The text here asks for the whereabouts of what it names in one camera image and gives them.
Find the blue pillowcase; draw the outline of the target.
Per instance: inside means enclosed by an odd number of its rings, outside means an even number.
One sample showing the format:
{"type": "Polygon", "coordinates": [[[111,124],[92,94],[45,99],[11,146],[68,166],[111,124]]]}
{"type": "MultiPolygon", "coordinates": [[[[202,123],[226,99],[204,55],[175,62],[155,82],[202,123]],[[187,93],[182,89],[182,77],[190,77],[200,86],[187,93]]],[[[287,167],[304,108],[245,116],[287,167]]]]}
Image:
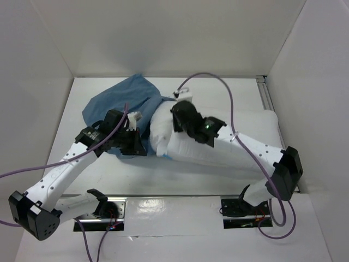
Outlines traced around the blue pillowcase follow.
{"type": "Polygon", "coordinates": [[[139,111],[142,115],[137,126],[147,156],[151,156],[155,152],[149,142],[150,121],[156,109],[166,101],[174,99],[162,96],[151,82],[141,74],[136,74],[91,98],[83,109],[82,116],[85,124],[91,126],[103,120],[109,110],[116,109],[122,112],[124,105],[128,104],[128,112],[139,111]]]}

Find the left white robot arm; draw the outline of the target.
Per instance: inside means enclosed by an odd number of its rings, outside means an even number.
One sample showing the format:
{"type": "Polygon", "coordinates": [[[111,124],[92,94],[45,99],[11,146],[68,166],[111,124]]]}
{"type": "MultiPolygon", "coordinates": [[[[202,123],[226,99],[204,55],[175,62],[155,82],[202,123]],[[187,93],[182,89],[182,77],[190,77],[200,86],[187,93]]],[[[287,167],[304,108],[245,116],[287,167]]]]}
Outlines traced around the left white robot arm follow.
{"type": "Polygon", "coordinates": [[[14,221],[37,240],[43,241],[50,237],[60,224],[88,213],[96,218],[116,219],[119,211],[117,205],[96,189],[89,189],[76,197],[62,198],[64,191],[80,173],[109,149],[116,147],[130,156],[146,155],[138,128],[122,128],[103,145],[89,152],[90,148],[106,137],[106,134],[93,127],[81,130],[67,156],[83,154],[83,157],[65,160],[63,165],[51,169],[25,193],[15,191],[9,197],[14,221]]]}

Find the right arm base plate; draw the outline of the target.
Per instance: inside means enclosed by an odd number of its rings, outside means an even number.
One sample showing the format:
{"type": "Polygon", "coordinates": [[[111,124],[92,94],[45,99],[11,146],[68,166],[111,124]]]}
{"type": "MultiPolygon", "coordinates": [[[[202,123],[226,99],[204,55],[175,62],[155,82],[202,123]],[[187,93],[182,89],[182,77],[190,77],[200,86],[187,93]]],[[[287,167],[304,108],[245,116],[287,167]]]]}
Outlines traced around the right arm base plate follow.
{"type": "Polygon", "coordinates": [[[257,207],[243,207],[237,198],[223,198],[219,213],[222,215],[224,229],[257,228],[259,223],[261,227],[273,226],[267,201],[257,207]]]}

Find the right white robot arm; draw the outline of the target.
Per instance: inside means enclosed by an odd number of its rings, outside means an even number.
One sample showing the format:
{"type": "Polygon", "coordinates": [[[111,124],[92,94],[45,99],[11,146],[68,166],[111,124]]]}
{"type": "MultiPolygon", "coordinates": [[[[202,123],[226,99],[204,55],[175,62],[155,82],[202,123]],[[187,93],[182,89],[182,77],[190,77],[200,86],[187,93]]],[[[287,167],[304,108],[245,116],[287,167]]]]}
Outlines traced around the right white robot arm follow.
{"type": "Polygon", "coordinates": [[[260,171],[264,178],[243,189],[238,208],[250,214],[273,197],[289,201],[303,174],[298,151],[283,150],[255,140],[234,129],[223,120],[202,116],[188,101],[171,110],[173,132],[167,154],[177,161],[260,171]]]}

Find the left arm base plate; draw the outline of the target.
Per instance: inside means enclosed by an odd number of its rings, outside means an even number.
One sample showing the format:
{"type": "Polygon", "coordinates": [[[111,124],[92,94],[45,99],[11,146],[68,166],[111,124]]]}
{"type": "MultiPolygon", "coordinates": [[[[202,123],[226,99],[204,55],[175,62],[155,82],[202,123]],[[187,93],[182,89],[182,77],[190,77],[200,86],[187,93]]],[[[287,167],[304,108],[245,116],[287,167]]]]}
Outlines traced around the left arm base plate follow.
{"type": "Polygon", "coordinates": [[[103,214],[88,213],[79,216],[78,220],[82,223],[86,232],[102,232],[106,229],[123,231],[126,203],[126,198],[110,196],[103,214]]]}

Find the white pillow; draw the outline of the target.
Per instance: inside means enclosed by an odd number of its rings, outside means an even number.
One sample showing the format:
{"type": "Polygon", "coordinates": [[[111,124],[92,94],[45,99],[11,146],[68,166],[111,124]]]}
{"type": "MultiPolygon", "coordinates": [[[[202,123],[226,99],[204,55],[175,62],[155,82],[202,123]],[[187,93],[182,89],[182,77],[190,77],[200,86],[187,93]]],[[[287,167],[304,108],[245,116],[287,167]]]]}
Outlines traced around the white pillow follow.
{"type": "Polygon", "coordinates": [[[237,141],[240,139],[262,164],[268,174],[282,158],[281,148],[267,145],[243,133],[233,133],[231,127],[221,127],[214,146],[201,144],[186,132],[175,132],[170,110],[175,102],[162,103],[150,121],[150,145],[158,157],[207,166],[260,171],[252,156],[237,141]]]}

